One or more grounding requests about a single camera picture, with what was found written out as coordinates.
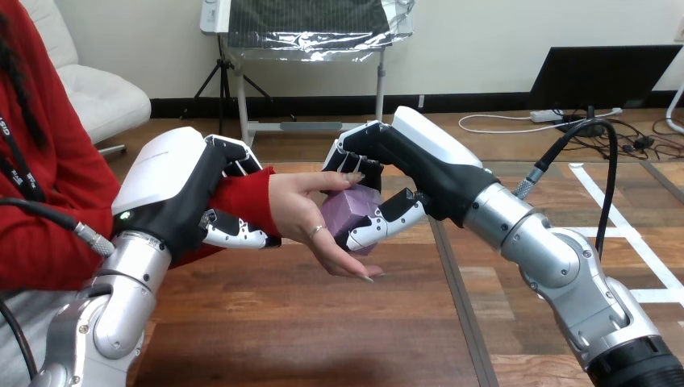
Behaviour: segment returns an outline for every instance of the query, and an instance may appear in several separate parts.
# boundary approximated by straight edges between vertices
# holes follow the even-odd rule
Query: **long black hair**
[[[38,148],[44,148],[48,141],[28,105],[30,96],[24,88],[24,75],[19,68],[19,57],[12,50],[7,39],[10,35],[8,24],[5,15],[0,14],[0,75],[7,76],[15,90],[17,103],[21,106],[23,121],[33,142]]]

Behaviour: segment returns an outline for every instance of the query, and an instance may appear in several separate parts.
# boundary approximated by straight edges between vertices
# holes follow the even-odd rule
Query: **wrist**
[[[271,215],[270,176],[273,167],[242,177],[226,177],[216,187],[210,207],[241,218],[272,236],[280,236]]]

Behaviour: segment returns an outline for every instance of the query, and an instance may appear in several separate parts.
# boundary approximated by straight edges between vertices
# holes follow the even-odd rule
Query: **white cable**
[[[622,113],[622,109],[616,107],[610,113],[597,115],[596,118],[607,117],[609,115],[615,115],[615,114],[620,114],[620,113]],[[491,118],[491,119],[512,119],[515,121],[524,121],[527,119],[532,119],[532,117],[507,117],[505,115],[472,114],[472,115],[466,115],[464,118],[459,119],[458,120],[458,126],[461,127],[461,129],[463,129],[464,131],[469,131],[470,133],[483,133],[483,134],[488,134],[488,135],[515,135],[515,134],[519,134],[519,133],[532,133],[534,131],[546,131],[548,129],[553,129],[554,127],[562,127],[564,125],[570,125],[573,123],[580,123],[582,121],[586,121],[586,119],[579,119],[577,121],[572,121],[569,123],[559,123],[557,125],[551,125],[549,127],[538,127],[537,129],[527,129],[524,131],[475,131],[473,129],[468,129],[467,127],[463,126],[463,122],[466,119],[473,119],[473,118],[477,118],[477,117],[487,117],[487,118]]]
[[[677,93],[674,95],[672,103],[669,104],[669,107],[667,108],[667,113],[665,113],[665,121],[667,122],[669,127],[672,128],[673,131],[678,131],[679,133],[682,133],[684,135],[684,127],[678,126],[672,120],[672,113],[674,112],[674,108],[677,107],[679,100],[682,99],[682,94],[684,94],[684,83],[682,83],[682,86],[680,86],[679,90],[677,90]]]

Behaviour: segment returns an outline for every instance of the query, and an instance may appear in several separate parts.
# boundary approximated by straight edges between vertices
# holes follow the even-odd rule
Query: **lanyard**
[[[2,170],[2,173],[4,173],[10,181],[15,183],[24,198],[36,202],[45,202],[45,193],[28,169],[28,164],[26,164],[26,160],[23,158],[14,137],[12,137],[10,127],[7,126],[5,119],[2,117],[0,117],[0,135],[2,135],[2,138],[10,146],[12,156],[14,156],[15,161],[19,166],[19,171],[17,171],[6,157],[0,156],[0,169]]]

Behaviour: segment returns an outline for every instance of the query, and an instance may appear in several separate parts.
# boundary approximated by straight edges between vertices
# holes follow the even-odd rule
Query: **red sleeve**
[[[19,2],[8,2],[2,11],[11,22],[9,39],[19,54],[25,86],[35,99],[31,102],[34,116],[55,149],[56,184],[48,189],[62,195],[58,202],[68,202],[55,202],[59,206],[53,208],[109,236],[111,203],[119,182],[90,142],[26,10]],[[69,231],[16,208],[2,209],[0,246],[0,287],[4,289],[79,289],[101,262],[97,253]]]
[[[103,235],[111,233],[111,213],[52,207],[87,223]],[[0,220],[0,289],[77,290],[93,275],[101,257],[71,232],[26,215],[2,209]]]
[[[35,86],[35,97],[43,107],[44,115],[36,116],[54,144],[55,188],[76,208],[110,208],[119,192],[119,180],[83,128],[26,10],[20,20],[13,20],[12,27],[26,30],[23,34],[15,32],[14,36],[23,52],[22,65],[29,72],[27,79]]]
[[[9,11],[8,19],[12,20],[27,79],[35,86],[33,94],[37,94],[43,108],[42,116],[36,116],[41,127],[49,130],[55,147],[54,188],[69,199],[72,207],[54,208],[109,237],[113,227],[111,203],[119,192],[119,182],[83,129],[33,22],[18,2],[12,3],[5,4],[5,11]],[[272,173],[273,169],[268,168],[246,177],[223,179],[210,207],[277,235],[269,208]],[[71,232],[47,220],[9,207],[3,208],[2,214],[0,289],[80,289],[101,262],[101,257]],[[181,264],[219,250],[204,246],[184,257]]]
[[[209,207],[253,223],[266,234],[280,236],[273,223],[269,205],[269,178],[274,173],[273,167],[268,167],[245,177],[227,177],[221,180]],[[201,260],[221,250],[223,249],[204,245],[196,252],[184,256],[176,266]]]

